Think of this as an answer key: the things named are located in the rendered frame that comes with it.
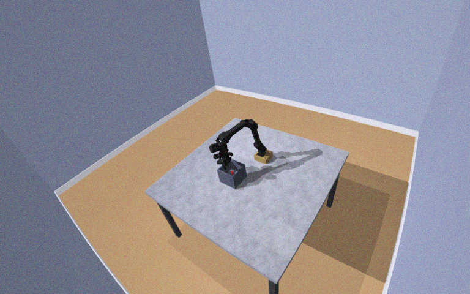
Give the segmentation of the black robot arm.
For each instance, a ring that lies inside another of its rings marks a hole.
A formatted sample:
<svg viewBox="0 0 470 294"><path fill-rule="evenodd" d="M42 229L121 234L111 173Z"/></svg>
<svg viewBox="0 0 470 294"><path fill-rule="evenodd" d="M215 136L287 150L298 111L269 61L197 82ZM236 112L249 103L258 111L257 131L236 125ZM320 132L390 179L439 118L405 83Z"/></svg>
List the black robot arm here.
<svg viewBox="0 0 470 294"><path fill-rule="evenodd" d="M253 134L253 138L255 140L255 142L253 144L254 144L254 147L258 150L257 155L261 156L261 157L264 157L264 155L266 154L265 151L267 150L267 148L263 145L263 143L261 142L261 140L259 138L259 134L258 134L258 131L257 131L258 124L252 119L241 120L238 124L236 124L230 130L222 132L221 134L219 134L218 138L216 139L216 143L211 144L209 146L210 152L214 153L214 152L217 152L217 151L220 151L220 150L221 151L227 150L228 149L227 148L227 143L229 143L229 140L231 139L231 137L244 127L248 127L248 128L251 129L252 134ZM214 159L218 159L218 158L221 159L221 154L220 153L214 154L213 158Z"/></svg>

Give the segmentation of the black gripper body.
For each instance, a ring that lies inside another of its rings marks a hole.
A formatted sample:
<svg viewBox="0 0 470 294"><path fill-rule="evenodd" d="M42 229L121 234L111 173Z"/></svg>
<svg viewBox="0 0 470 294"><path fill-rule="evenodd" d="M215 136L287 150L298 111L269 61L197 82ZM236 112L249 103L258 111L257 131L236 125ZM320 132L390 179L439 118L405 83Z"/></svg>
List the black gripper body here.
<svg viewBox="0 0 470 294"><path fill-rule="evenodd" d="M221 151L221 150L219 151L219 153L221 154L222 159L219 159L217 161L217 164L224 165L224 164L226 164L226 159L229 158L229 156L233 156L232 152L228 152L228 151L229 151L228 149L224 150L224 151Z"/></svg>

